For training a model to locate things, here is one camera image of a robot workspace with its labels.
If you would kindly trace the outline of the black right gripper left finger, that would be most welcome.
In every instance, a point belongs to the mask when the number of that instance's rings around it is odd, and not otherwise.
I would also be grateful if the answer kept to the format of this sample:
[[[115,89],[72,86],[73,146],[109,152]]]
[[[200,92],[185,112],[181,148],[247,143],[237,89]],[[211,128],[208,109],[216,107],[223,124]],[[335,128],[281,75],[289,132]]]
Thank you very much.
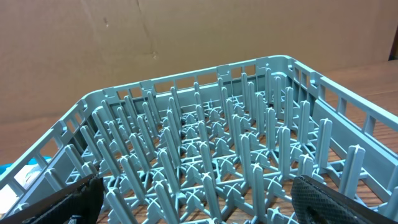
[[[103,178],[97,174],[68,185],[1,223],[96,223],[104,202]]]

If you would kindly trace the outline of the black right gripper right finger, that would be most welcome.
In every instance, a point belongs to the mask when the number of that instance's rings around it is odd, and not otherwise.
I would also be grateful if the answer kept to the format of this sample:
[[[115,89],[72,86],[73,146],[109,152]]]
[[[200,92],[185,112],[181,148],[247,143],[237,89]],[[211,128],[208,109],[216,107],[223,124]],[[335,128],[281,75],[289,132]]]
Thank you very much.
[[[307,175],[294,178],[290,193],[299,223],[397,223]]]

